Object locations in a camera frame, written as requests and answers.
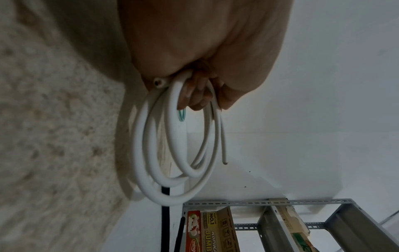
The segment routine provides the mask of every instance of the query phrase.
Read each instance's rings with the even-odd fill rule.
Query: hand
[[[192,68],[178,109],[222,109],[259,87],[281,49],[292,0],[118,0],[132,63],[148,90],[156,77]]]

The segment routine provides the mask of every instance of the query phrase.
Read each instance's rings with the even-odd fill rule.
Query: human hand
[[[292,0],[118,0],[132,63],[148,90],[154,78],[192,68],[178,109],[222,109],[259,87],[281,48]]]

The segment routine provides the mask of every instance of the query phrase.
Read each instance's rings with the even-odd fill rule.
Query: white hose
[[[131,162],[133,173],[141,192],[153,202],[162,206],[175,206],[183,204],[193,198],[210,178],[217,157],[217,152],[222,139],[222,161],[227,164],[226,138],[224,134],[221,110],[217,104],[216,95],[210,82],[207,88],[212,92],[213,98],[204,109],[204,140],[194,161],[189,165],[187,157],[183,155],[176,145],[179,133],[176,131],[176,107],[180,91],[185,81],[192,75],[192,70],[186,70],[178,74],[171,82],[169,88],[153,89],[145,98],[143,106],[136,115],[132,130]],[[178,177],[166,177],[159,166],[157,159],[157,125],[159,124],[162,110],[165,118],[166,139],[172,158],[177,167],[182,171]],[[212,119],[215,120],[215,141],[211,160],[208,163],[207,145],[210,137]],[[153,186],[152,179],[161,186],[174,187],[185,183],[189,177],[202,178],[199,182],[184,194],[168,196],[161,193],[159,188]]]

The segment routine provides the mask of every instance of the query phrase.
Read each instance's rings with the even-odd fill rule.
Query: cable
[[[207,88],[212,92],[213,99],[204,109],[204,140],[194,161],[189,165],[187,158],[176,145],[179,133],[176,131],[176,107],[179,94],[185,81],[192,75],[192,70],[185,70],[178,74],[169,88],[153,89],[145,98],[143,106],[138,111],[132,130],[131,163],[137,185],[141,192],[153,202],[162,206],[175,206],[192,199],[210,178],[222,140],[222,161],[227,164],[226,138],[221,118],[221,110],[217,104],[216,95],[210,82]],[[180,176],[166,177],[159,166],[157,159],[157,125],[159,125],[162,111],[164,112],[166,139],[177,167],[182,171]],[[207,146],[210,137],[212,119],[215,121],[215,141],[213,152],[208,163]],[[199,178],[199,182],[184,194],[168,196],[153,186],[153,181],[164,187],[175,187],[187,181],[188,178]]]

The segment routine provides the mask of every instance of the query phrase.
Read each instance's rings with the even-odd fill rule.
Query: gray metal shelf
[[[305,223],[309,229],[325,229],[345,252],[399,252],[399,243],[380,224],[374,221],[352,199],[331,200],[253,200],[253,201],[188,201],[183,204],[182,216],[189,210],[225,206],[264,206],[258,223],[235,224],[237,231],[258,231],[267,252],[299,252],[276,206],[340,204],[325,221]],[[182,237],[180,251],[185,251],[186,237]]]

